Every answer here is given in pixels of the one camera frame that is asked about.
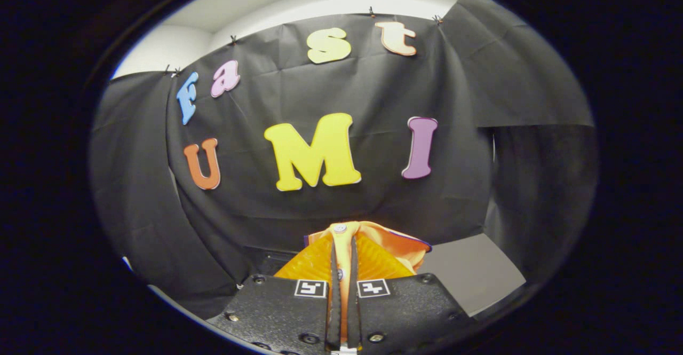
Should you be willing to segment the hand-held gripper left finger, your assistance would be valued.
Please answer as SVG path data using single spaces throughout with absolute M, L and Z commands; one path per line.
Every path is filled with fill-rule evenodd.
M 341 347 L 340 286 L 332 236 L 309 244 L 276 275 L 247 279 L 213 325 L 283 354 L 330 354 Z

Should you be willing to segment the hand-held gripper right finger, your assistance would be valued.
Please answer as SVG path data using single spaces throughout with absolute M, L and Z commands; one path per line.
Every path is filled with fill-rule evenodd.
M 461 340 L 471 318 L 434 274 L 412 274 L 365 235 L 352 239 L 347 343 L 359 353 L 425 353 Z

